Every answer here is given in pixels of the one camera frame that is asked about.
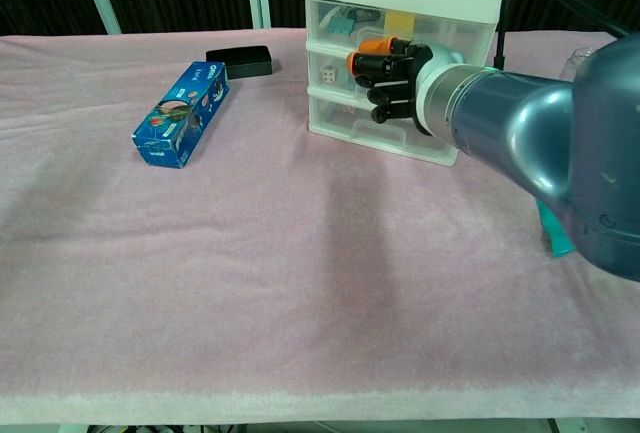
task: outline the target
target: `pink fabric tablecloth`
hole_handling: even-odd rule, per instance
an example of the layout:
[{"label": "pink fabric tablecloth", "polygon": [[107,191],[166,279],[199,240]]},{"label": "pink fabric tablecloth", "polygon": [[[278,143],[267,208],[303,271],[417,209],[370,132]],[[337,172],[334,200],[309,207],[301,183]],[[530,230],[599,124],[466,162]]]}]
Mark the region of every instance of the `pink fabric tablecloth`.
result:
[{"label": "pink fabric tablecloth", "polygon": [[[302,30],[0,38],[0,423],[640,416],[640,285],[550,258],[533,198],[307,131]],[[507,38],[557,77],[600,34]],[[184,170],[131,132],[266,43]]]}]

